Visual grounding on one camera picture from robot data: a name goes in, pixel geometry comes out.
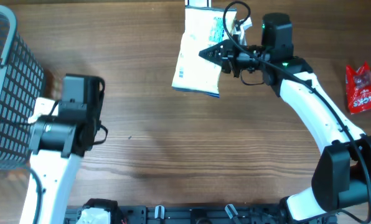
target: red package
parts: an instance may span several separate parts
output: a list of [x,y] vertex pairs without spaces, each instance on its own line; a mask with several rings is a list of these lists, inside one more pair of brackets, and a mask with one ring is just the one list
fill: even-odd
[[371,71],[366,62],[357,72],[346,66],[346,93],[352,114],[371,109]]

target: wooden table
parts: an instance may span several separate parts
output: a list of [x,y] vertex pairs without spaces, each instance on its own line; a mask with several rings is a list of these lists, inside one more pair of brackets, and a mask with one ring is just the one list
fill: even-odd
[[[285,12],[295,54],[305,58],[338,107],[367,134],[371,111],[345,110],[345,66],[371,65],[371,1],[246,1],[259,44],[261,18]],[[225,7],[228,1],[214,1]],[[69,205],[108,198],[120,205],[275,203],[310,186],[316,144],[268,86],[220,77],[220,99],[171,88],[184,3],[13,5],[18,31],[55,76],[106,80],[107,142],[88,152]],[[239,10],[240,18],[245,14]],[[261,73],[248,75],[259,80]],[[0,223],[18,223],[27,176],[0,173]],[[367,205],[351,209],[361,218]],[[340,223],[353,223],[341,216]]]

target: plastic bag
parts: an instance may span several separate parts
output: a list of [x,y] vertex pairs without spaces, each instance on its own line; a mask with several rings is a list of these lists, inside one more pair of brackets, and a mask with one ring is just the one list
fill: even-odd
[[371,109],[371,71],[366,62],[357,71],[346,66],[346,93],[352,114]]

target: gray basket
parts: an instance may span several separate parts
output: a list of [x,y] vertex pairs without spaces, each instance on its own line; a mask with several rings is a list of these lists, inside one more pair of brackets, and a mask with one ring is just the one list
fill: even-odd
[[44,85],[43,68],[19,36],[14,13],[0,6],[0,161],[28,160],[30,127],[2,121],[26,122]]

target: basket mesh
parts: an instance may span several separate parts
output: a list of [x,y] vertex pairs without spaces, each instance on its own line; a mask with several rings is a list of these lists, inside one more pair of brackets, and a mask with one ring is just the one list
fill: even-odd
[[[0,55],[7,39],[8,21],[0,19]],[[44,73],[27,44],[16,32],[0,94],[0,121],[26,122],[44,89]],[[0,160],[24,162],[29,153],[29,126],[0,123]]]

